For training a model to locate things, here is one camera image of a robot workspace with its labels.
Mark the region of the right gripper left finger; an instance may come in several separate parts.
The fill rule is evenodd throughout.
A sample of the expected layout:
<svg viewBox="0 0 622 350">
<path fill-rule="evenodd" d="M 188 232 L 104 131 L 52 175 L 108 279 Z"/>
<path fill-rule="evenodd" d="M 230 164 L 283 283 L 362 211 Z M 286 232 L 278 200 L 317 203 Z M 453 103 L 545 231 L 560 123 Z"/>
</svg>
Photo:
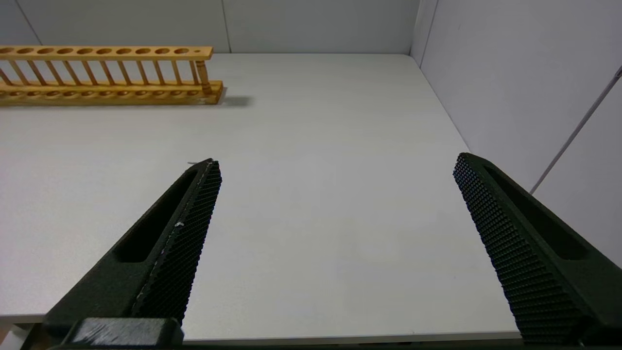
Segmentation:
<svg viewBox="0 0 622 350">
<path fill-rule="evenodd" d="M 222 184 L 188 168 L 45 315 L 53 348 L 177 348 Z"/>
</svg>

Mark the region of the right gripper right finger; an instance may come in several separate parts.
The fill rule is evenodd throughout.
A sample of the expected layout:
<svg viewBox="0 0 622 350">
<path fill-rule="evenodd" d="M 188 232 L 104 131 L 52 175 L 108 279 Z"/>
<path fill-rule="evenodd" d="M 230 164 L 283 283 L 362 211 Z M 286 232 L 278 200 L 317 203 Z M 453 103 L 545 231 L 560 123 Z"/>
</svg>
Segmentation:
<svg viewBox="0 0 622 350">
<path fill-rule="evenodd" d="M 620 267 L 488 160 L 460 153 L 453 177 L 523 344 L 619 347 Z"/>
</svg>

